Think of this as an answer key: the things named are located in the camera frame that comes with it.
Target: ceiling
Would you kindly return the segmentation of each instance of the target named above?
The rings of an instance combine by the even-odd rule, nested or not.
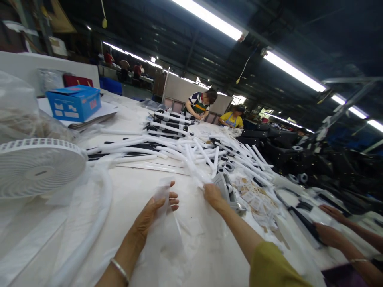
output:
[[[210,79],[226,94],[273,108],[283,118],[315,130],[337,104],[318,105],[317,93],[264,60],[271,46],[319,81],[332,77],[383,75],[383,2],[374,0],[205,0],[249,31],[233,41],[170,0],[104,1],[108,28],[103,29],[100,1],[62,1],[72,23],[103,34],[110,43],[146,59],[158,56],[180,76]],[[250,58],[238,84],[246,60]],[[346,99],[361,84],[329,84]],[[382,120],[382,86],[357,106]],[[350,113],[337,125],[358,129],[364,122]]]

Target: cardboard box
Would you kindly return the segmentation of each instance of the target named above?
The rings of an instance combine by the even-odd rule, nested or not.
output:
[[[72,86],[46,92],[53,117],[58,120],[85,122],[101,108],[100,90]]]

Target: yellow shirt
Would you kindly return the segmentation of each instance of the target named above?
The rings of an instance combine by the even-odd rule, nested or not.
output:
[[[262,242],[250,265],[250,287],[312,287],[304,281],[271,242]]]
[[[235,127],[239,127],[239,126],[243,126],[243,122],[242,122],[242,118],[241,117],[236,117],[234,118],[233,117],[233,113],[232,112],[228,112],[226,114],[223,114],[221,116],[221,119],[226,122],[227,120],[229,120],[227,123],[231,126],[234,126],[235,124]]]

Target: fan guard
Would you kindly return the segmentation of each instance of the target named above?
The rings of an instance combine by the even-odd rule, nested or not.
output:
[[[51,138],[0,145],[0,199],[29,197],[59,189],[84,171],[87,155],[76,145]]]

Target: bracelet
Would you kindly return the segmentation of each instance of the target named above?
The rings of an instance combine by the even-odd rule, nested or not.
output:
[[[111,263],[113,263],[113,265],[116,266],[116,268],[119,270],[119,272],[124,276],[124,278],[126,280],[126,285],[128,286],[129,285],[129,279],[128,279],[128,276],[127,276],[125,270],[121,267],[121,265],[119,265],[119,263],[113,257],[111,258]]]
[[[352,259],[350,260],[350,263],[355,263],[355,262],[369,262],[367,259]]]

